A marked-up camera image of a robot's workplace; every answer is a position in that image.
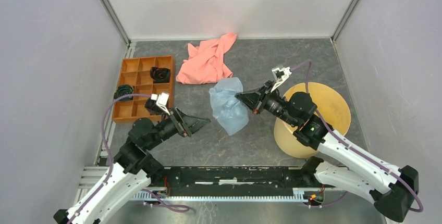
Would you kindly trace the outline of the blue plastic trash bag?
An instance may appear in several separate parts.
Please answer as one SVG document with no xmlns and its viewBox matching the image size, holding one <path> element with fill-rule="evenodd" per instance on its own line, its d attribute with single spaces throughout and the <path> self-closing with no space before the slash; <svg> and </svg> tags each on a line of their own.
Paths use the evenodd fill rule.
<svg viewBox="0 0 442 224">
<path fill-rule="evenodd" d="M 209 89 L 212 115 L 228 135 L 234 135 L 249 122 L 248 109 L 236 98 L 243 92 L 239 78 L 224 78 Z"/>
</svg>

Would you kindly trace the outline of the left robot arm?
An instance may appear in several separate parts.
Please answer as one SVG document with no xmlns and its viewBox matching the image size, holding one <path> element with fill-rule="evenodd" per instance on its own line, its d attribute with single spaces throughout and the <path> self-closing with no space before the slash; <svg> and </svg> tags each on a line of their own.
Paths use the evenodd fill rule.
<svg viewBox="0 0 442 224">
<path fill-rule="evenodd" d="M 208 118 L 187 115 L 172 108 L 170 115 L 154 124 L 137 119 L 111 166 L 78 203 L 54 214 L 56 223 L 107 223 L 130 198 L 147 186 L 164 179 L 164 166 L 150 151 L 174 135 L 191 137 L 209 124 Z"/>
</svg>

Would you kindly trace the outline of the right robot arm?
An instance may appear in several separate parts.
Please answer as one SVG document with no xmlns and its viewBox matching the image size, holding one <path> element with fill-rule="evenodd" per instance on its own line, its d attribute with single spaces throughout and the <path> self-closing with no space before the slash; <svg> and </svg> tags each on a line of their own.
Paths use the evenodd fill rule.
<svg viewBox="0 0 442 224">
<path fill-rule="evenodd" d="M 300 83 L 280 95 L 268 81 L 236 94 L 253 114 L 276 117 L 274 138 L 295 158 L 306 158 L 301 180 L 336 186 L 364 198 L 382 215 L 403 222 L 417 202 L 419 174 L 411 166 L 390 164 L 346 138 L 351 114 L 343 97 L 317 82 Z"/>
</svg>

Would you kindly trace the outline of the yellow trash bin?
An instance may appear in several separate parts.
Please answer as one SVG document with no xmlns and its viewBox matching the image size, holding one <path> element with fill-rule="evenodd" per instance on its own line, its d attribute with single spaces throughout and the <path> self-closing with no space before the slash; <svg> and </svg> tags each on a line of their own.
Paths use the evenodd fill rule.
<svg viewBox="0 0 442 224">
<path fill-rule="evenodd" d="M 345 99 L 334 89 L 317 82 L 309 82 L 309 93 L 324 120 L 338 130 L 347 134 L 351 125 L 350 108 Z M 292 134 L 295 128 L 277 118 L 274 125 L 274 139 L 278 147 L 295 158 L 309 158 L 318 151 L 299 143 Z"/>
</svg>

